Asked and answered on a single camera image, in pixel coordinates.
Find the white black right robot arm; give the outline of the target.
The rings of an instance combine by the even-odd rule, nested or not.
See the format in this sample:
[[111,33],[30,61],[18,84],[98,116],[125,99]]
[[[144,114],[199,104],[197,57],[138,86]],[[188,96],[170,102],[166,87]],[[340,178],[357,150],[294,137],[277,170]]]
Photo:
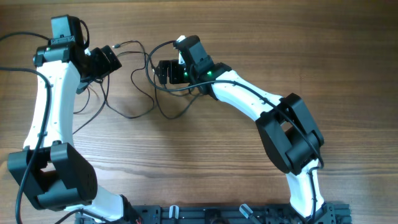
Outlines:
[[175,60],[148,65],[159,79],[155,88],[164,92],[170,84],[186,84],[201,95],[227,103],[251,118],[270,161],[287,177],[290,206],[308,222],[314,222],[324,199],[317,171],[324,166],[320,155],[324,138],[303,99],[291,93],[268,93],[241,78],[225,63],[214,63],[196,35],[169,42],[178,50]]

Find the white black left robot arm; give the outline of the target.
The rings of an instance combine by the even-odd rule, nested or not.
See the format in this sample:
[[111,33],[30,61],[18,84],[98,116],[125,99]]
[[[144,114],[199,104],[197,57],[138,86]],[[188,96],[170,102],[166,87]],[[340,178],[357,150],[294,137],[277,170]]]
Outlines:
[[34,55],[38,90],[34,117],[22,151],[7,168],[37,210],[64,211],[78,221],[134,223],[127,199],[97,182],[93,166],[75,149],[73,112],[77,94],[121,63],[109,46],[89,49],[87,26],[77,17],[53,17],[52,38]]

